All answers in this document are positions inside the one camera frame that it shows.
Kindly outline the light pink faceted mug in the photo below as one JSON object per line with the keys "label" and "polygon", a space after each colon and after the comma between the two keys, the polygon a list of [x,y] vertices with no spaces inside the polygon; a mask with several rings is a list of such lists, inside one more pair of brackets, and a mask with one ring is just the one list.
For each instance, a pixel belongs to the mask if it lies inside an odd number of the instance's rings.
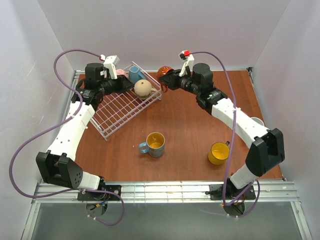
{"label": "light pink faceted mug", "polygon": [[116,70],[116,74],[117,75],[124,75],[126,77],[128,76],[127,72],[125,70],[123,70],[123,69],[117,69]]}

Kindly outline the small orange cup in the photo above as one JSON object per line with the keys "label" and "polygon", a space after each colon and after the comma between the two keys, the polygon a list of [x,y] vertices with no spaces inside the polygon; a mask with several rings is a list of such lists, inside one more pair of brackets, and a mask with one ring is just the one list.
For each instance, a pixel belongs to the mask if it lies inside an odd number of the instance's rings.
{"label": "small orange cup", "polygon": [[169,67],[169,66],[162,66],[158,71],[157,71],[157,74],[156,74],[156,80],[159,82],[160,84],[160,77],[162,76],[172,76],[172,75],[167,75],[167,72],[169,70],[172,70],[173,68],[172,67]]}

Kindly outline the blue mug with yellow inside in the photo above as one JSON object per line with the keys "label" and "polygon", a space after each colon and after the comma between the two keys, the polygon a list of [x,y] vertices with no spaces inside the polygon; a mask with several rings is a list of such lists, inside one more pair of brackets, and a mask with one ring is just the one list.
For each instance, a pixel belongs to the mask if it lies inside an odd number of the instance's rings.
{"label": "blue mug with yellow inside", "polygon": [[152,132],[145,142],[140,143],[138,149],[141,154],[149,154],[153,158],[160,158],[165,151],[165,137],[160,132]]}

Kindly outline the salmon pink dotted mug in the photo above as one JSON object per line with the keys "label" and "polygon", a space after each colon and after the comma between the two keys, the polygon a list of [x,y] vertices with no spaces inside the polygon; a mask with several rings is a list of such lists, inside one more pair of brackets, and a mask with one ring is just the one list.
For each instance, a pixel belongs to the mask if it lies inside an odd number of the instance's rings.
{"label": "salmon pink dotted mug", "polygon": [[251,119],[252,119],[253,121],[255,121],[256,123],[258,123],[259,125],[265,126],[265,123],[264,123],[263,120],[261,120],[260,118],[258,118],[258,117],[251,117]]}

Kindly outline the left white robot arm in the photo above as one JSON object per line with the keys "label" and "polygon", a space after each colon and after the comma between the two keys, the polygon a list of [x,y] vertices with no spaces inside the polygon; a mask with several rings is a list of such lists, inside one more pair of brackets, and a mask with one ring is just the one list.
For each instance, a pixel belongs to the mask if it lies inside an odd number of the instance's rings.
{"label": "left white robot arm", "polygon": [[45,183],[70,189],[97,190],[100,176],[85,172],[75,162],[80,140],[95,115],[103,97],[124,93],[134,84],[124,74],[117,74],[115,63],[89,63],[85,77],[75,86],[67,122],[60,128],[46,152],[39,152],[36,163]]}

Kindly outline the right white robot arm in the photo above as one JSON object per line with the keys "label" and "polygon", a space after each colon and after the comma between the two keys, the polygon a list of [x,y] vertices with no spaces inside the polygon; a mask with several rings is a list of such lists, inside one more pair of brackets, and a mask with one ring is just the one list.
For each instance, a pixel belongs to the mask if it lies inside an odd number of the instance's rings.
{"label": "right white robot arm", "polygon": [[184,74],[180,69],[163,66],[156,78],[166,90],[183,89],[194,94],[202,109],[234,130],[249,148],[244,165],[227,179],[228,193],[244,189],[285,160],[283,133],[258,124],[236,109],[231,99],[214,86],[213,72],[206,63],[197,63]]}

